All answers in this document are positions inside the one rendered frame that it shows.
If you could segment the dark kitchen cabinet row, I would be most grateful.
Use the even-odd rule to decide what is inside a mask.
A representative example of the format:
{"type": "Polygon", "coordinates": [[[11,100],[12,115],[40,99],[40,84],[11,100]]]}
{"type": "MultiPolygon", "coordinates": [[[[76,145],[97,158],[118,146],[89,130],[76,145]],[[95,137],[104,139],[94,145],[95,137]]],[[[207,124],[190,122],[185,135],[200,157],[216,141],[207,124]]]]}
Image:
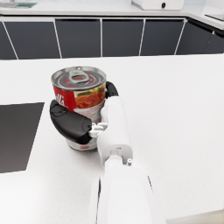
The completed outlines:
{"type": "Polygon", "coordinates": [[[0,19],[0,60],[224,53],[224,31],[186,17],[0,19]]]}

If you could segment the dark grey square mat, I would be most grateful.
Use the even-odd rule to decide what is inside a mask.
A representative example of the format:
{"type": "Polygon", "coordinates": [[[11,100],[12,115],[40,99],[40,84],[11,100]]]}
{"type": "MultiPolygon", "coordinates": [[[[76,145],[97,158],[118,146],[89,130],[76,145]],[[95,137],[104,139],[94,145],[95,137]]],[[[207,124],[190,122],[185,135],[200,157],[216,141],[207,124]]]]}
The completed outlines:
{"type": "Polygon", "coordinates": [[[0,105],[0,173],[24,171],[43,102],[0,105]]]}

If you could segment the red soup can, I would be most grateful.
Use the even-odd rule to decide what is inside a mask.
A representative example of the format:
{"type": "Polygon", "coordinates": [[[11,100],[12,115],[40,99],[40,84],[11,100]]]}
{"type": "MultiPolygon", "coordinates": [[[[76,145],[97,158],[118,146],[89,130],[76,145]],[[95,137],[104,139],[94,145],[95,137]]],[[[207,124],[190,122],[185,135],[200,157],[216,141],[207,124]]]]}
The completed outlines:
{"type": "Polygon", "coordinates": [[[67,144],[78,151],[96,148],[96,139],[88,132],[99,123],[106,94],[106,74],[91,66],[73,66],[52,75],[55,100],[50,116],[67,144]]]}

